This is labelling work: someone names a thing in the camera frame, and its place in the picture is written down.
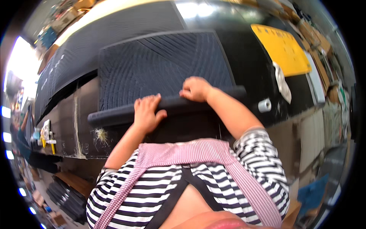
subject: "black strap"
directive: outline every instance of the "black strap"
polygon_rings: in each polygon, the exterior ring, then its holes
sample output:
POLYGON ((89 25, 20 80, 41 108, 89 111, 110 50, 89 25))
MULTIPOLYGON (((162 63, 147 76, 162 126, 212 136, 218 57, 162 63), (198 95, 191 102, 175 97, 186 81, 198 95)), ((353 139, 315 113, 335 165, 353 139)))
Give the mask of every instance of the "black strap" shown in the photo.
POLYGON ((205 199, 208 206, 213 211, 223 211, 223 207, 216 202, 215 198, 213 197, 212 193, 208 190, 205 182, 201 180, 199 177, 193 176, 190 168, 183 168, 182 169, 183 176, 186 181, 188 181, 193 187, 195 187, 202 197, 205 199))
POLYGON ((223 207, 216 202, 204 181, 201 180, 199 177, 193 176, 189 165, 183 165, 182 177, 178 182, 177 187, 175 187, 167 200, 162 204, 158 212, 150 220, 145 229, 159 228, 164 223, 164 221, 168 218, 169 214, 172 212, 173 208, 177 204, 180 196, 183 194, 188 184, 193 185, 193 187, 195 187, 199 191, 208 206, 210 206, 213 211, 224 210, 223 207))
POLYGON ((145 229, 156 229, 159 228, 164 221, 167 219, 169 214, 172 212, 174 206, 177 204, 180 196, 184 192, 188 185, 188 182, 182 178, 180 179, 177 187, 173 190, 173 192, 169 195, 167 200, 162 204, 158 212, 154 215, 154 217, 150 220, 150 222, 146 225, 145 229))

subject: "yellow paper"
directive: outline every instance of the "yellow paper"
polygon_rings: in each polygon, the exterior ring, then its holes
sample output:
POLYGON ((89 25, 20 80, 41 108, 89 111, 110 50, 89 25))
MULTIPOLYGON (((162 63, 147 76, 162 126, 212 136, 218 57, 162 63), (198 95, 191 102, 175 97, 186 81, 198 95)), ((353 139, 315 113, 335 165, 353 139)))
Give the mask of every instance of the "yellow paper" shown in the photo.
POLYGON ((272 61, 281 67, 285 77, 311 71, 304 51, 291 33, 257 24, 252 24, 251 28, 272 61))

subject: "striped shirt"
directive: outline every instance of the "striped shirt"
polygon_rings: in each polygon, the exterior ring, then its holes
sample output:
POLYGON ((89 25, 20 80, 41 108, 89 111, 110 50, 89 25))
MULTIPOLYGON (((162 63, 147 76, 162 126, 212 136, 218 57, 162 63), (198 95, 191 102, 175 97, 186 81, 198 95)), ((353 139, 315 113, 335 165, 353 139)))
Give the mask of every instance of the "striped shirt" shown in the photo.
MULTIPOLYGON (((289 189, 282 163, 268 133, 263 129, 247 131, 235 142, 234 149, 230 152, 271 196, 283 219, 290 203, 289 189)), ((133 170, 138 153, 136 150, 119 170, 102 169, 86 207, 91 228, 133 170)), ((262 225, 223 165, 210 162, 191 164, 190 170, 193 176, 205 183, 215 201, 224 210, 236 214, 249 224, 262 225)), ((108 228, 144 228, 167 200, 181 177, 182 165, 147 169, 117 210, 108 228)))

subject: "black pants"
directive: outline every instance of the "black pants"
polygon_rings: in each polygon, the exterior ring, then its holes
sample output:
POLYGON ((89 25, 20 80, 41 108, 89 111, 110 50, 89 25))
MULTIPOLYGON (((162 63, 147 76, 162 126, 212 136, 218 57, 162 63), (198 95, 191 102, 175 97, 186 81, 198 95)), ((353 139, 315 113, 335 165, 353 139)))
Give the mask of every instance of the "black pants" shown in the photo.
POLYGON ((60 162, 62 157, 54 155, 46 155, 38 152, 32 152, 29 156, 28 163, 37 169, 43 169, 49 173, 57 173, 56 162, 60 162))

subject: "apron strap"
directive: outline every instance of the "apron strap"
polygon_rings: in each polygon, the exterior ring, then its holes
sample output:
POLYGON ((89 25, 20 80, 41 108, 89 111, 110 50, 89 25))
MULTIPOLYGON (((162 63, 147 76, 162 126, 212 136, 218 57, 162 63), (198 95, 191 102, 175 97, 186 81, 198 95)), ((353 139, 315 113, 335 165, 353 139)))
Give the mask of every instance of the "apron strap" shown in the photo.
POLYGON ((272 198, 240 162, 230 154, 229 149, 228 142, 217 139, 199 139, 174 144, 140 144, 134 169, 103 211, 94 228, 105 229, 108 226, 118 208, 147 168, 204 162, 216 162, 224 165, 261 220, 262 225, 280 228, 282 219, 272 198))

